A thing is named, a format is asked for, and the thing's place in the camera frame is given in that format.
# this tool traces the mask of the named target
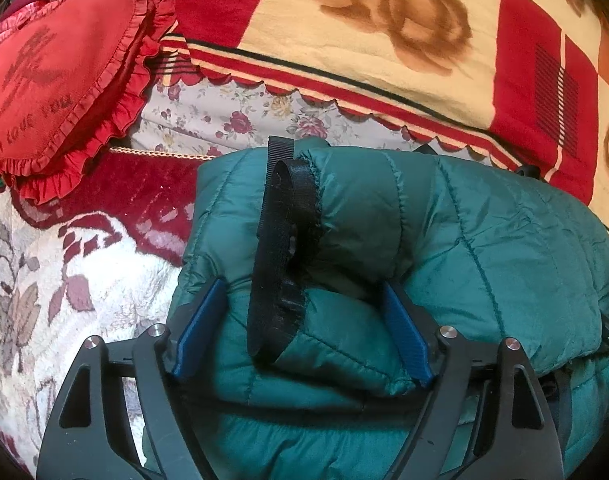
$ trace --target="teal quilted jacket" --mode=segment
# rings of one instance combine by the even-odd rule
[[[379,480],[423,400],[376,307],[401,282],[414,303],[472,340],[519,339],[538,374],[572,371],[569,474],[609,415],[609,237],[578,200],[531,178],[420,153],[296,143],[318,185],[322,235],[305,318],[271,367],[249,358],[246,322],[266,148],[200,167],[194,225],[170,315],[223,276],[229,312],[184,392],[222,480]],[[446,469],[475,415],[462,413]]]

